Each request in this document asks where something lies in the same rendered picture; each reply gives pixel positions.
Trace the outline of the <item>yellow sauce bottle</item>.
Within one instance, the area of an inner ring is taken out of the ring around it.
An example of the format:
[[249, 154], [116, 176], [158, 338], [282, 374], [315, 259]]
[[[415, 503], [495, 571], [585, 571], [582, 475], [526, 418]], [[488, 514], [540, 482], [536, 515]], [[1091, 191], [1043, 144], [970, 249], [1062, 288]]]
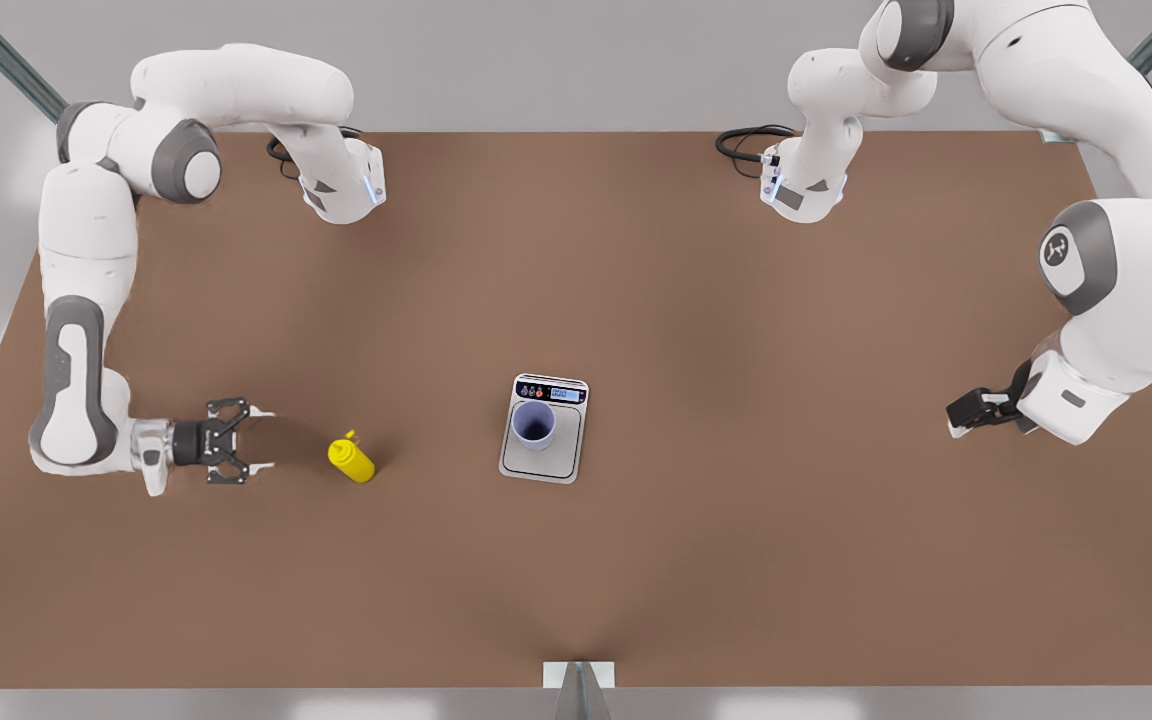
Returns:
[[326, 457], [340, 473], [344, 473], [353, 483], [364, 484], [376, 477], [376, 464], [358, 446], [355, 430], [329, 442]]

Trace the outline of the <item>lavender cup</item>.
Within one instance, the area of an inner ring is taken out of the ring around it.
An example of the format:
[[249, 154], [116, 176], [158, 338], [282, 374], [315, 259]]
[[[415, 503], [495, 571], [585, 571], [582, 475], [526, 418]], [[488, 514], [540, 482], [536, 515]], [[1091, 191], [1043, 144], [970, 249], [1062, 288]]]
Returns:
[[511, 435], [526, 448], [540, 452], [550, 447], [558, 429], [556, 410], [547, 402], [525, 400], [515, 406], [509, 420]]

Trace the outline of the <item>grey digital kitchen scale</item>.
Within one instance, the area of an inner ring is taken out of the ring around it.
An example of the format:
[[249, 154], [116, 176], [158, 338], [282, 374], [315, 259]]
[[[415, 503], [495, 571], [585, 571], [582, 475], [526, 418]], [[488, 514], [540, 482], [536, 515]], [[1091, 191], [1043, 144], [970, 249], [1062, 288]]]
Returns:
[[500, 446], [505, 477], [570, 484], [579, 473], [589, 386], [576, 379], [520, 374]]

